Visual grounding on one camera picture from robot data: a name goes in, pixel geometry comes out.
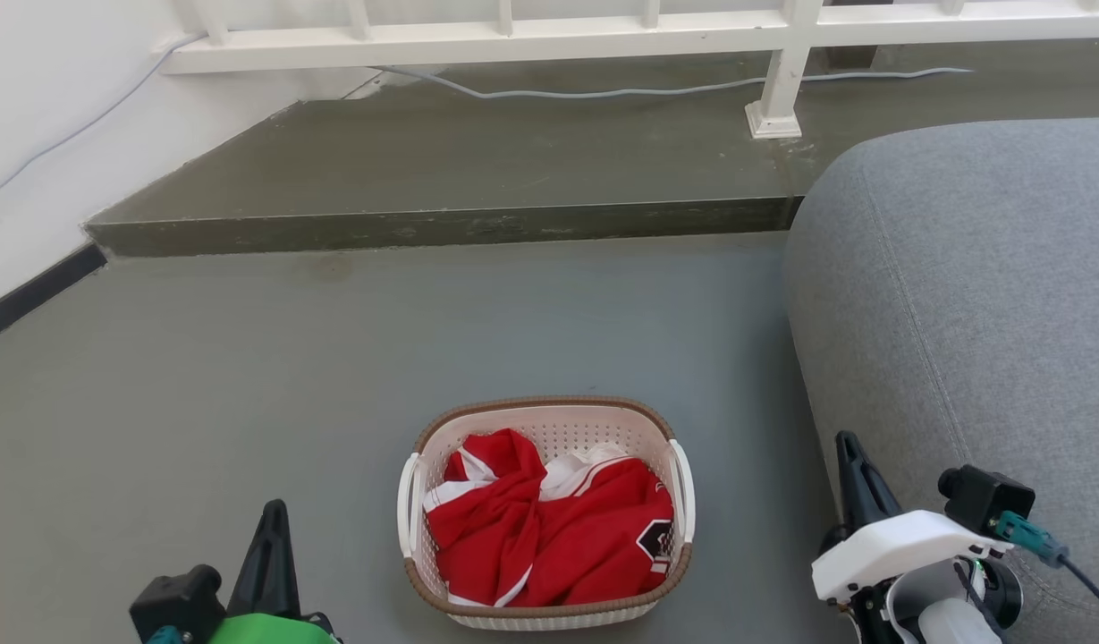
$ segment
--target black baseboard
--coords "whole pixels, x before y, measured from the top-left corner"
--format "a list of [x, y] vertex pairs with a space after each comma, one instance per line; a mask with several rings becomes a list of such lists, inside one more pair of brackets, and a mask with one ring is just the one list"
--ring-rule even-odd
[[0, 299], [0, 333], [104, 264], [108, 258], [96, 244], [89, 244], [4, 296]]

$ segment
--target laundry basket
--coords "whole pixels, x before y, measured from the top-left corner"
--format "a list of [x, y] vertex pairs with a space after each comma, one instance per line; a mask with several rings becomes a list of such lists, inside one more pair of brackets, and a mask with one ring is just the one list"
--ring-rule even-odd
[[[439, 575], [434, 538], [422, 512], [422, 495], [442, 482], [446, 459], [468, 435], [487, 435], [510, 428], [536, 445], [542, 462], [582, 452], [598, 444], [615, 444], [644, 460], [668, 487], [673, 498], [673, 531], [665, 554], [668, 576], [656, 590], [570, 607], [464, 607], [447, 600]], [[439, 417], [418, 438], [398, 482], [398, 543], [406, 574], [431, 607], [469, 628], [492, 631], [559, 631], [590, 628], [639, 618], [679, 584], [692, 557], [696, 532], [696, 492], [688, 457], [658, 413], [640, 402], [620, 398], [545, 397], [500, 400], [459, 407]]]

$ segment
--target basket handle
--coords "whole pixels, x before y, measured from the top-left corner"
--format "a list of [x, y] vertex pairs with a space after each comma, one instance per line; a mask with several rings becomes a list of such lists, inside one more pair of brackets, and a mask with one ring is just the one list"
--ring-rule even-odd
[[673, 456], [676, 462], [676, 498], [673, 500], [676, 517], [677, 530], [684, 532], [684, 543], [692, 543], [696, 535], [696, 487], [692, 485], [692, 469], [689, 468], [689, 457], [685, 455], [684, 447], [680, 447], [676, 440], [668, 441], [673, 445]]
[[414, 557], [414, 551], [418, 551], [419, 506], [421, 504], [418, 502], [417, 493], [413, 497], [410, 495], [411, 487], [421, 487], [421, 484], [414, 485], [418, 458], [417, 452], [410, 454], [406, 465], [402, 466], [401, 479], [398, 479], [398, 546], [401, 547], [402, 557], [407, 559]]

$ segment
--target gray sofa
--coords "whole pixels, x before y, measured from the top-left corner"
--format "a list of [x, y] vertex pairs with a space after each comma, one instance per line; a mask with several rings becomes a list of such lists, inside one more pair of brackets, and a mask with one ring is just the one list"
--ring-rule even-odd
[[[858, 433], [904, 509], [974, 464], [1039, 493], [1031, 521], [1099, 586], [1099, 119], [877, 138], [803, 200], [789, 318], [832, 486]], [[1012, 557], [1015, 643], [1099, 644], [1067, 570]]]

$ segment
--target concrete step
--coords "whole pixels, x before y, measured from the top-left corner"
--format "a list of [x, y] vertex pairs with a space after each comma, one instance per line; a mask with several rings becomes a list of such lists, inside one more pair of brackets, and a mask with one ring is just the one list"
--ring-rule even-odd
[[[812, 73], [823, 73], [819, 55]], [[689, 87], [767, 54], [464, 65], [479, 90]], [[1099, 115], [1099, 41], [881, 47], [878, 70], [977, 74], [803, 85], [803, 137], [754, 142], [761, 87], [674, 98], [482, 101], [387, 87], [295, 106], [87, 224], [116, 256], [302, 252], [775, 231], [841, 152], [913, 127]]]

